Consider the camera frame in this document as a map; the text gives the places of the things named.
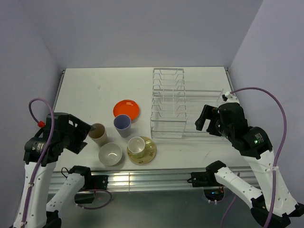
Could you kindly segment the white floral bowl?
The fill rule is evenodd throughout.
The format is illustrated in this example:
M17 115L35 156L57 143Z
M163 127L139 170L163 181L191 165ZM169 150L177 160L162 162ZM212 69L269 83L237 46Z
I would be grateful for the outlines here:
M113 142L103 145L98 154L99 161L105 166L117 165L123 156L121 147Z

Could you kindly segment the light green mug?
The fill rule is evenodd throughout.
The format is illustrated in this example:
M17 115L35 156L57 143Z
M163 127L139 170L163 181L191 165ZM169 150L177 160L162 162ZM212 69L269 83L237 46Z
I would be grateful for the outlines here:
M129 140L127 144L128 153L136 159L153 154L152 141L148 137L136 136Z

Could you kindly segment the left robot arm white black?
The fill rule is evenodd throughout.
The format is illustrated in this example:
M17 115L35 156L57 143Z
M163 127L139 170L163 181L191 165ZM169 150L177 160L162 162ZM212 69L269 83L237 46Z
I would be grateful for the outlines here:
M25 144L25 183L14 228L59 228L65 208L80 190L93 192L94 179L85 166L73 166L59 191L48 201L53 171L64 150L79 154L95 128L67 113L49 114Z

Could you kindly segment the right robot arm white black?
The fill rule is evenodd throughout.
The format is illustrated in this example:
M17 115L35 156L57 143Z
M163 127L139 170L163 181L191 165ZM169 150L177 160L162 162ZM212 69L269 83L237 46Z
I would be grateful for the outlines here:
M206 120L210 121L207 132L228 139L248 162L259 188L245 182L221 161L211 163L204 172L191 173L188 183L193 187L227 187L248 205L261 226L285 228L290 225L291 217L303 215L303 204L292 197L274 166L275 156L268 135L262 128L248 125L239 103L224 103L219 107L204 105L195 122L196 129L201 131Z

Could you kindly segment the purple plastic cup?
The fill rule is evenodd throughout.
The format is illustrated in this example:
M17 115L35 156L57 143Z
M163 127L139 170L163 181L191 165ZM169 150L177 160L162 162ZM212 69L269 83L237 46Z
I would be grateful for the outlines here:
M120 114L114 119L114 127L123 138L131 135L131 123L130 117L125 114Z

